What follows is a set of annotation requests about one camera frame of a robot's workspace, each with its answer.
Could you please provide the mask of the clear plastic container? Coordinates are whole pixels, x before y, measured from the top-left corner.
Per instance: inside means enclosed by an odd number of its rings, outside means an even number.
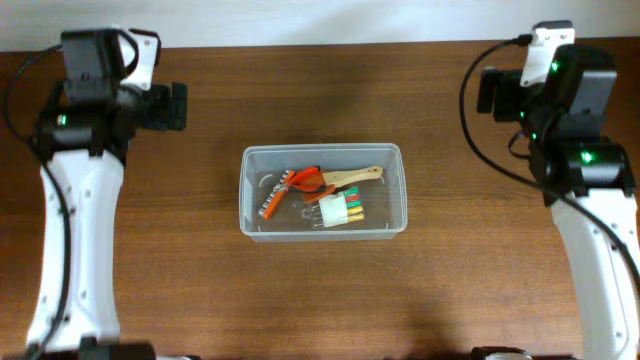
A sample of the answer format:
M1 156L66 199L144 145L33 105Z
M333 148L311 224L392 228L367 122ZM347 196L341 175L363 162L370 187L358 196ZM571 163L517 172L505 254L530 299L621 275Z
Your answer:
M288 170L317 165L321 170L382 168L381 177L358 181L362 220L326 228L314 203L291 191L271 219L259 210ZM239 224L255 242L312 242L391 239L408 224L408 201L400 149L392 143L296 144L252 146L244 151L239 182Z

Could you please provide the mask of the orange socket bit holder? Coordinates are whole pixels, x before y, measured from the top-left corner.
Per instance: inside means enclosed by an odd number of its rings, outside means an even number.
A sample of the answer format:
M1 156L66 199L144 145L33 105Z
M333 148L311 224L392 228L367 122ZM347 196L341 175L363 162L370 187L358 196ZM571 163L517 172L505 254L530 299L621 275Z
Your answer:
M279 203L285 197L288 191L288 184L290 180L295 176L295 170L286 170L279 182L273 187L273 190L260 207L258 211L258 215L265 220L269 220L272 218L275 210L277 209Z

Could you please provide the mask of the red handled pliers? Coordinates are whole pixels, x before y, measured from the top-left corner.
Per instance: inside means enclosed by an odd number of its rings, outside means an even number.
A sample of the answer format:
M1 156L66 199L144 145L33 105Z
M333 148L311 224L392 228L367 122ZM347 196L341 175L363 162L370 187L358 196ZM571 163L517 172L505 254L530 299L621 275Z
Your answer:
M274 187L276 193L299 191L315 193L325 188L321 168L318 165L300 171L290 171L284 180Z

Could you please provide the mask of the orange scraper with wooden handle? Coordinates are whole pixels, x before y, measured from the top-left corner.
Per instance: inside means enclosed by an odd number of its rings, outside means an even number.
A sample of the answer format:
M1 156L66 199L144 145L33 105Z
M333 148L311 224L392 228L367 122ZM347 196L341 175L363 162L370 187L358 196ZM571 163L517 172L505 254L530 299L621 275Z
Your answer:
M335 193L338 189L356 182L376 180L382 177L384 169L375 165L356 170L325 171L321 170L325 181L325 188L315 193L304 193L302 198L305 204L318 202L320 199Z

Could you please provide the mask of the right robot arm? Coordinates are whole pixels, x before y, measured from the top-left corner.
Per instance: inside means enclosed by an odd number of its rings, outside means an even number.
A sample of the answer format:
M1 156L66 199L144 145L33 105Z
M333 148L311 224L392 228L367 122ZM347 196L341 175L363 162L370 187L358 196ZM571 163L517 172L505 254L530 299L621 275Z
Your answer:
M614 60L591 46L562 44L542 64L540 82L519 70L482 71L480 113L516 122L525 139L524 178L480 158L499 173L540 191L570 263L587 359L639 356L639 244L636 184L624 147L604 136L617 79Z

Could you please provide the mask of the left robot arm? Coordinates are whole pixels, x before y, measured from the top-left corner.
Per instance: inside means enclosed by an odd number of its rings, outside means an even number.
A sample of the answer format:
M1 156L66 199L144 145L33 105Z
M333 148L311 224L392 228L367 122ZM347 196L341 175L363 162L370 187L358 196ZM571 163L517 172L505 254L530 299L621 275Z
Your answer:
M181 131L188 89L153 82L158 34L119 27L66 31L56 82L28 144L45 195L43 262L27 332L29 359L153 359L124 343L115 305L115 215L126 158L140 129Z

